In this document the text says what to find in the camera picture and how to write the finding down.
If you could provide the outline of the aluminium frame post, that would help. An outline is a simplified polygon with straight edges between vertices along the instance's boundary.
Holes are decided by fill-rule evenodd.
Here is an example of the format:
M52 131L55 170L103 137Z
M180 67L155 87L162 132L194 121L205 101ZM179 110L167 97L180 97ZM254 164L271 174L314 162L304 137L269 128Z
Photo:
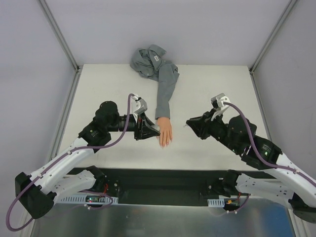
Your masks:
M69 45L67 44L67 41L55 19L55 17L53 16L53 13L47 3L46 0L38 0L38 4L40 6L40 8L42 9L47 22L49 23L57 41L59 42L64 54L66 55L68 61L70 62L70 64L72 65L73 69L75 70L75 72L79 71L79 65L73 55L73 53L71 52L71 49L69 47Z
M262 48L260 49L257 57L255 58L254 62L249 67L249 72L252 75L255 70L258 68L259 64L261 63L263 57L267 53L268 49L272 45L273 41L277 37L278 33L284 26L285 22L287 21L288 17L290 16L293 9L299 3L299 0L289 0L287 5L285 6L284 10L282 11L280 17L278 18L277 22L275 23L274 27L272 28L271 32L269 33L267 39L265 40Z

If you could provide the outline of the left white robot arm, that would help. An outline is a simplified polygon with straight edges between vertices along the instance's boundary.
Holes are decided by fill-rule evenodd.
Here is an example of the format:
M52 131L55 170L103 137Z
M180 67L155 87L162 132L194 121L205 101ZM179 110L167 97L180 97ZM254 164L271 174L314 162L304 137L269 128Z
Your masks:
M65 178L77 164L113 146L111 132L133 132L135 140L160 135L160 128L147 118L147 103L138 98L128 103L127 114L120 116L113 101L103 102L95 116L73 143L42 168L27 175L21 172L15 177L15 194L33 219L47 214L56 202L74 193L92 190L101 192L106 184L105 175L95 166L84 169L78 175Z

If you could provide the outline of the mannequin hand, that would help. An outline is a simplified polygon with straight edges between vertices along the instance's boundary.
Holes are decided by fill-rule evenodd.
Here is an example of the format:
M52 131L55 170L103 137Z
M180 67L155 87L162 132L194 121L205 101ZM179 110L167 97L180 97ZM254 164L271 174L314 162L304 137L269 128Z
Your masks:
M157 119L160 128L159 145L161 148L167 147L173 140L172 125L169 118L160 117Z

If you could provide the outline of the clear nail polish bottle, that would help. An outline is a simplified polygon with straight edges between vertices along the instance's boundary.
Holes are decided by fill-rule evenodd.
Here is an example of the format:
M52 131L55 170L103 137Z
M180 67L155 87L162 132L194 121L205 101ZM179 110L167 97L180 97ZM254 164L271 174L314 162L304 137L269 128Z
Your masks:
M158 132L160 132L160 127L157 124L152 125L152 128Z

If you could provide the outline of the left aluminium frame post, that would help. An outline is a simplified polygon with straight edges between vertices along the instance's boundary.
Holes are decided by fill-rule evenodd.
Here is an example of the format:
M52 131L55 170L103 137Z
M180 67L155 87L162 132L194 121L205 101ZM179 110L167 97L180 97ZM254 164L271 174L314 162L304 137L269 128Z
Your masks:
M57 41L59 42L64 54L66 55L68 61L70 62L70 64L72 65L73 69L75 70L75 72L79 71L79 65L73 55L73 53L71 52L71 49L69 47L69 45L67 44L67 41L55 19L55 17L53 16L53 13L47 3L46 0L38 0L38 4L40 6L40 8L42 9L47 22L49 23Z

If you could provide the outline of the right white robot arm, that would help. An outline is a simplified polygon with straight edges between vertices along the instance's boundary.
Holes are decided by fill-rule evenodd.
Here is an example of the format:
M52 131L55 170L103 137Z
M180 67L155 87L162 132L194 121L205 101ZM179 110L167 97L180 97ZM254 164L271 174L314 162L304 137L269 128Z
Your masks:
M244 116L236 116L228 123L222 116L213 118L214 110L186 121L195 135L205 140L213 137L248 166L263 171L277 182L251 178L245 173L228 170L221 183L224 195L236 192L259 196L292 210L294 215L316 222L316 181L296 166L270 140L257 136L256 125Z

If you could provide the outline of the grey shirt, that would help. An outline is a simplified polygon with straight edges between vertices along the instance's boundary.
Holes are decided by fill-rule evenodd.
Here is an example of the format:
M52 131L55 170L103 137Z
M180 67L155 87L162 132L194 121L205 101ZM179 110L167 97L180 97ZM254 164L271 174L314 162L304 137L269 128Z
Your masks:
M156 44L138 48L132 55L130 67L141 77L158 83L155 119L170 118L169 101L179 78L178 67L164 55L166 50Z

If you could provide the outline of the right aluminium frame post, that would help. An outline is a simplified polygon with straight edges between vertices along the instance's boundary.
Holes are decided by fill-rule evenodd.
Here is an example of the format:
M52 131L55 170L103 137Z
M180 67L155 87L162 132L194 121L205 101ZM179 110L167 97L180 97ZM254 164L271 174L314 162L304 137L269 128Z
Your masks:
M257 57L255 58L254 62L249 67L249 72L252 75L255 70L258 68L259 64L261 63L263 57L267 53L268 49L272 45L273 41L277 37L278 33L284 26L285 22L287 21L288 17L290 16L293 9L299 3L299 0L289 0L287 5L285 6L284 10L282 11L280 17L278 18L277 22L275 23L274 27L272 28L271 32L269 33L267 39L265 40L262 48L260 49Z

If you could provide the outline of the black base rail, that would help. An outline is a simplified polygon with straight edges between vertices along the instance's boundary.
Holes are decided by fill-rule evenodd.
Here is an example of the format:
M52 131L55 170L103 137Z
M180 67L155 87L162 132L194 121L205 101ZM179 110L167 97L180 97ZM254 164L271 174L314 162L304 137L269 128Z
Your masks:
M120 204L207 206L224 194L222 180L235 170L155 170L102 168L103 182L91 191L118 198Z

